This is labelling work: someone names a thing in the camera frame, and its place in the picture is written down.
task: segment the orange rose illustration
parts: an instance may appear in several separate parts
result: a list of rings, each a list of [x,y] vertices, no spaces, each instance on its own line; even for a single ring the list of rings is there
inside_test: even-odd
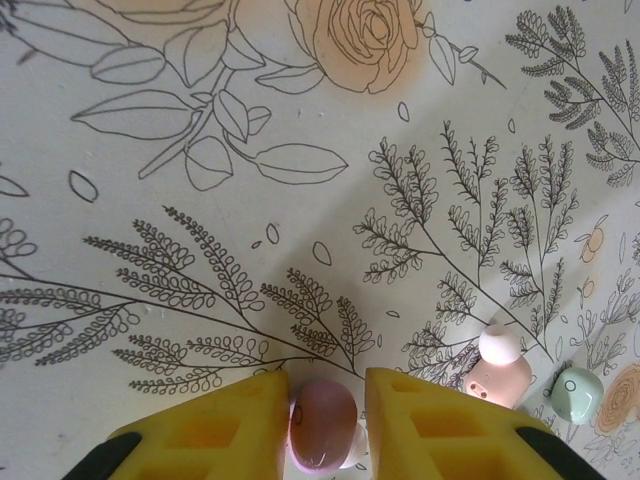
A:
[[[412,0],[301,0],[290,23],[300,46],[333,83],[378,93],[418,45],[414,12]]]
[[[625,368],[613,381],[604,397],[596,430],[601,435],[610,435],[625,421],[629,412],[640,402],[640,365]]]

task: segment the flower drawing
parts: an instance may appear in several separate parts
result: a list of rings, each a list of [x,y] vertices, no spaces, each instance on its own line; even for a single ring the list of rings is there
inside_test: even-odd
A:
[[[292,2],[299,45],[336,85],[378,93],[391,85],[418,46],[412,0]]]
[[[640,399],[640,364],[625,368],[613,381],[604,397],[596,419],[596,430],[612,434],[624,423]]]

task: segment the mint green toy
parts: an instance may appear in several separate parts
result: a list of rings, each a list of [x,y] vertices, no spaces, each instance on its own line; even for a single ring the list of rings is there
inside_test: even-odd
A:
[[[591,419],[602,402],[604,386],[598,377],[584,368],[564,370],[551,392],[551,406],[558,416],[575,425]]]

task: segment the pink object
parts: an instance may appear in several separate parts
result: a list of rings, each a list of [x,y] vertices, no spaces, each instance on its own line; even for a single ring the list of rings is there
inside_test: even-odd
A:
[[[306,474],[326,475],[347,459],[356,433],[358,409],[351,392],[337,382],[306,385],[293,406],[289,446],[296,466]]]
[[[531,384],[531,366],[524,357],[507,365],[480,360],[464,381],[469,395],[506,408],[515,407]]]

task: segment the line drawing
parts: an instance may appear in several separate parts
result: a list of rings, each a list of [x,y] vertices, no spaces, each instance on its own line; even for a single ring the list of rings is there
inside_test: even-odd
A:
[[[131,334],[130,347],[113,353],[160,377],[131,381],[130,387],[142,393],[202,392],[222,385],[226,370],[246,368],[255,374],[300,360],[322,361],[364,379],[357,358],[375,347],[376,340],[348,298],[340,296],[334,302],[335,297],[314,278],[293,268],[287,271],[287,287],[256,287],[236,258],[204,226],[173,207],[164,207],[164,211],[182,227],[191,245],[142,220],[133,222],[141,244],[94,236],[84,239],[87,246],[130,265],[118,268],[116,276],[135,290],[135,295],[28,274],[16,265],[16,259],[34,254],[37,246],[27,242],[27,235],[16,229],[11,219],[1,219],[0,262],[13,273],[0,273],[0,278],[12,279],[17,286],[0,292],[0,304],[10,306],[0,308],[0,362],[32,356],[37,357],[36,366],[71,361],[117,335],[140,328],[144,321],[136,312],[139,307],[147,307],[170,310],[185,320],[208,321],[239,333],[186,342]],[[201,283],[189,275],[189,267],[203,261],[192,251],[200,252],[210,265],[217,285]],[[262,311],[268,299],[288,312],[291,338],[269,333],[254,323],[253,314]],[[218,305],[230,310],[230,316],[217,316]],[[62,320],[29,323],[26,319],[33,314],[29,307],[36,312],[42,308],[64,310],[68,315]]]
[[[15,180],[4,175],[0,175],[0,195],[7,197],[28,197],[29,192]]]
[[[605,220],[609,218],[609,215],[603,215],[598,219],[596,224],[593,226],[593,231],[591,233],[585,233],[580,235],[578,238],[574,240],[574,242],[584,242],[584,246],[582,248],[582,253],[580,254],[580,260],[584,263],[590,263],[596,256],[596,253],[600,248],[602,248],[602,244],[604,243],[604,231],[602,228],[602,224]]]
[[[422,23],[417,22],[416,25],[422,29],[422,34],[429,40],[429,56],[431,60],[450,85],[455,84],[456,65],[460,63],[461,65],[469,64],[478,69],[483,85],[486,84],[487,79],[490,78],[505,90],[507,89],[506,85],[502,83],[498,77],[474,60],[474,57],[478,53],[477,47],[467,46],[460,48],[456,44],[451,43],[447,37],[438,34],[435,17],[432,12],[427,14]]]
[[[640,232],[636,235],[636,238],[633,239],[633,260],[636,262],[636,265],[640,267]]]
[[[267,240],[269,240],[272,245],[280,243],[280,232],[278,232],[277,227],[273,223],[267,225],[265,234],[267,235]]]
[[[602,367],[603,375],[607,376],[618,366],[614,360],[626,352],[626,333],[620,333],[615,340],[605,334],[610,325],[635,321],[637,318],[640,312],[640,292],[632,292],[635,283],[631,269],[627,269],[618,276],[615,289],[600,313],[589,309],[578,315],[576,323],[580,328],[580,335],[571,337],[569,344],[572,347],[584,346],[587,351],[587,369],[594,371]]]
[[[246,153],[244,144],[261,133],[273,114],[262,105],[246,106],[231,93],[233,75],[255,71],[257,84],[285,93],[297,88],[303,93],[308,89],[300,89],[300,85],[311,79],[309,88],[313,88],[325,74],[317,66],[302,72],[281,65],[278,71],[265,72],[273,64],[268,64],[238,27],[242,22],[236,21],[237,9],[229,5],[232,2],[184,5],[177,11],[166,11],[162,6],[131,10],[108,0],[102,3],[141,25],[183,27],[159,49],[128,38],[109,21],[66,2],[5,0],[0,3],[0,32],[29,47],[18,63],[40,53],[87,68],[92,80],[140,87],[98,102],[71,120],[100,133],[157,143],[158,153],[138,172],[141,180],[177,161],[184,164],[191,186],[206,192],[234,176],[236,156],[256,165],[263,177],[290,185],[324,183],[348,166],[331,152],[328,170],[314,165],[308,168],[307,158],[313,164],[321,160],[319,152],[330,152],[311,144],[304,148],[292,147],[301,145],[296,143],[274,145],[260,152],[259,158]],[[154,88],[159,78],[170,78],[175,88]],[[199,88],[205,80],[213,85],[210,89]],[[187,98],[184,87],[189,89]],[[216,123],[222,132],[212,135]],[[230,138],[243,145],[229,144]]]
[[[27,234],[24,230],[15,227],[11,218],[0,218],[0,264],[9,267],[16,272],[20,278],[33,278],[27,272],[15,264],[15,260],[20,257],[28,257],[38,250],[35,243],[27,241]]]
[[[595,437],[584,446],[585,457],[594,467],[602,468],[614,458],[628,455],[638,443],[638,415],[627,419],[636,408],[638,385],[640,365],[632,364],[607,389],[596,418]]]
[[[415,145],[404,155],[383,138],[379,147],[370,152],[369,160],[376,164],[374,176],[384,183],[395,213],[388,219],[372,207],[364,220],[353,227],[357,235],[365,236],[362,247],[372,249],[374,256],[381,258],[365,272],[365,282],[379,283],[386,277],[387,283],[393,283],[406,277],[410,268],[419,272],[423,259],[439,259],[450,268],[438,284],[443,301],[435,306],[436,318],[416,332],[402,349],[409,353],[407,372],[442,385],[461,387],[462,377],[479,358],[478,335],[448,343],[447,324],[461,325],[471,319],[480,326],[488,325],[491,319],[474,314],[479,295],[506,315],[506,325],[513,325],[533,342],[529,350],[539,348],[555,363],[562,356],[562,343],[556,342],[555,357],[552,356],[546,331],[559,314],[565,270],[562,257],[551,263],[550,257],[566,239],[573,212],[579,207],[577,190],[571,190],[571,143],[556,149],[547,136],[535,153],[523,146],[514,175],[493,179],[493,189],[487,191],[500,148],[496,137],[487,138],[481,146],[471,139],[469,163],[450,122],[444,122],[441,137],[444,160],[451,165],[448,172],[455,178],[461,197],[459,204],[449,209],[448,220],[460,240],[460,249],[474,252],[473,268],[446,253],[433,236],[429,219],[439,199],[437,181],[429,177],[431,165],[424,160],[425,152]],[[514,197],[509,205],[515,204],[510,209],[506,208],[509,184]],[[517,206],[518,198],[523,205]],[[513,246],[522,251],[525,263],[511,259],[498,262],[500,240],[506,233]],[[416,235],[430,247],[413,247],[411,238]],[[495,267],[510,285],[508,306],[497,301],[483,285],[483,269]],[[522,315],[525,307],[530,310],[526,317]]]
[[[95,202],[100,196],[93,182],[80,172],[69,170],[67,180],[71,191],[87,203]]]
[[[409,123],[411,117],[409,116],[409,109],[407,108],[407,104],[404,102],[400,102],[398,104],[398,116],[400,120],[403,122]]]
[[[633,130],[640,121],[640,81],[631,43],[626,40],[624,55],[618,45],[613,56],[600,51],[605,74],[598,86],[586,76],[580,63],[587,56],[586,40],[573,10],[558,6],[547,20],[549,26],[531,10],[521,13],[516,22],[520,33],[507,35],[507,43],[529,58],[545,55],[542,63],[522,67],[530,77],[561,77],[565,71],[569,73],[551,80],[550,89],[544,92],[557,109],[549,118],[565,124],[567,130],[583,128],[593,121],[592,128],[587,128],[593,148],[593,153],[587,154],[587,162],[598,170],[612,172],[607,178],[610,187],[631,185],[634,168],[640,163],[640,140]],[[604,120],[603,124],[596,120],[603,110],[610,113],[613,122]]]
[[[313,258],[315,258],[322,265],[326,265],[327,267],[333,265],[331,252],[329,252],[327,246],[321,241],[317,240],[316,242],[314,242],[311,253],[313,254]]]
[[[627,232],[623,232],[620,237],[620,247],[618,248],[618,261],[620,265],[624,263],[624,255],[627,250]]]
[[[595,283],[589,277],[587,277],[587,279],[584,281],[584,283],[582,284],[582,287],[576,288],[576,290],[578,290],[578,293],[580,294],[580,309],[584,308],[585,299],[593,295],[594,288],[595,288]],[[563,322],[568,323],[568,320],[564,315],[563,315]]]

